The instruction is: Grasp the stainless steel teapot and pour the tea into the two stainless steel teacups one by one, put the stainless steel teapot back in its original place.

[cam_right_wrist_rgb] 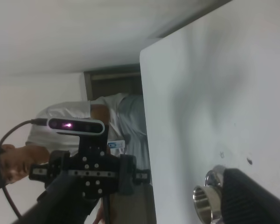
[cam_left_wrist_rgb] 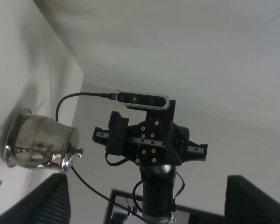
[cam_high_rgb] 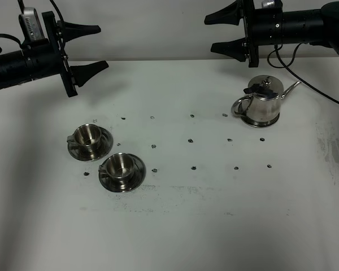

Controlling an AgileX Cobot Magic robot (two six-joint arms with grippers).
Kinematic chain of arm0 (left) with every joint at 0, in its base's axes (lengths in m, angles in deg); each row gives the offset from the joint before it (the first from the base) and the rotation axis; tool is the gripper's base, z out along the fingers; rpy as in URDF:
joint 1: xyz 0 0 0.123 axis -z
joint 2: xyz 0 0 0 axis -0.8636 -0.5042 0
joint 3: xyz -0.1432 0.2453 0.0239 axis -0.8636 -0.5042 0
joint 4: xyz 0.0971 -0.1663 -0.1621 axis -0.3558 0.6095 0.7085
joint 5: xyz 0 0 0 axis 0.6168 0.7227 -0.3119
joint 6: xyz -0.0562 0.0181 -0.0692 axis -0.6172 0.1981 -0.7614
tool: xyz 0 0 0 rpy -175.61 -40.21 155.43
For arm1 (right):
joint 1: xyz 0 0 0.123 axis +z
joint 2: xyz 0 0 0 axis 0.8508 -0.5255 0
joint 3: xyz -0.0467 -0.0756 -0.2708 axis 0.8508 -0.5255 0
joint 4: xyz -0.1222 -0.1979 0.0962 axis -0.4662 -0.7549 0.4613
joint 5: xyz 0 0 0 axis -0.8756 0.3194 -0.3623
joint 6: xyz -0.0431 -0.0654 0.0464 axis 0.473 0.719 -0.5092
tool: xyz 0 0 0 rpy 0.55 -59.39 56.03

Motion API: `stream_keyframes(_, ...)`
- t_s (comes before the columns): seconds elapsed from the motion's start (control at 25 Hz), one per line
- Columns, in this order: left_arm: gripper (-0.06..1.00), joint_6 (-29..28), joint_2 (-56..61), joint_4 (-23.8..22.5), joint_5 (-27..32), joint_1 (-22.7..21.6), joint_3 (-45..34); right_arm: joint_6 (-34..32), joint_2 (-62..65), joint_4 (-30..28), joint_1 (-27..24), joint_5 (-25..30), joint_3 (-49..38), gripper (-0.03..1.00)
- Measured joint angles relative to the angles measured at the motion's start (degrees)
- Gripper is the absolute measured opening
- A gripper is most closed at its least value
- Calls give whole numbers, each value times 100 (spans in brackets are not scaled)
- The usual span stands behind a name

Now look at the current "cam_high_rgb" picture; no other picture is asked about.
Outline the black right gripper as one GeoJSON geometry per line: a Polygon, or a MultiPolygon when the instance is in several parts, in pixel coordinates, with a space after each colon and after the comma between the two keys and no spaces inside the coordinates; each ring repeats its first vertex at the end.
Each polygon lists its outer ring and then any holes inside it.
{"type": "Polygon", "coordinates": [[[255,44],[253,26],[256,22],[257,10],[253,0],[237,0],[229,6],[205,17],[205,25],[230,24],[239,25],[244,21],[245,37],[231,42],[217,42],[211,46],[211,52],[238,60],[249,61],[249,68],[259,65],[259,50],[255,44]]]}

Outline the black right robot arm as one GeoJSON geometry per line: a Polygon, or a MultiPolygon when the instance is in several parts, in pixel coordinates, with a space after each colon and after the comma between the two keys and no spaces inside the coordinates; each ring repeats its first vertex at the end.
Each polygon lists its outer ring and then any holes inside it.
{"type": "Polygon", "coordinates": [[[259,65],[259,47],[308,43],[332,48],[339,55],[339,1],[320,9],[283,11],[281,1],[263,1],[256,9],[253,1],[234,1],[205,17],[206,25],[244,22],[245,37],[231,42],[213,43],[211,52],[259,65]]]}

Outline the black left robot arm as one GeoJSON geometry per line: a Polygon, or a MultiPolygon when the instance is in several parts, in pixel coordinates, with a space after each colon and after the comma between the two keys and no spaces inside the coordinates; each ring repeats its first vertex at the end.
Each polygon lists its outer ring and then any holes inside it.
{"type": "Polygon", "coordinates": [[[60,75],[68,97],[77,95],[92,77],[108,68],[106,61],[69,66],[64,43],[82,36],[97,34],[97,25],[56,21],[52,11],[42,14],[47,38],[24,42],[20,50],[0,55],[0,90],[26,82],[60,75]]]}

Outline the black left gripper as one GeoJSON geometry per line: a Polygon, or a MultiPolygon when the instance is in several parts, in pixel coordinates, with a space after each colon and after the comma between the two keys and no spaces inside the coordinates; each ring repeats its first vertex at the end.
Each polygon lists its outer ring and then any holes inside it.
{"type": "Polygon", "coordinates": [[[99,25],[81,25],[56,21],[52,11],[43,12],[42,18],[46,28],[49,43],[53,49],[52,61],[57,74],[60,75],[66,94],[69,98],[77,96],[74,84],[84,86],[92,77],[109,67],[106,61],[99,61],[87,65],[69,67],[67,54],[64,50],[64,36],[88,36],[101,32],[99,25]]]}

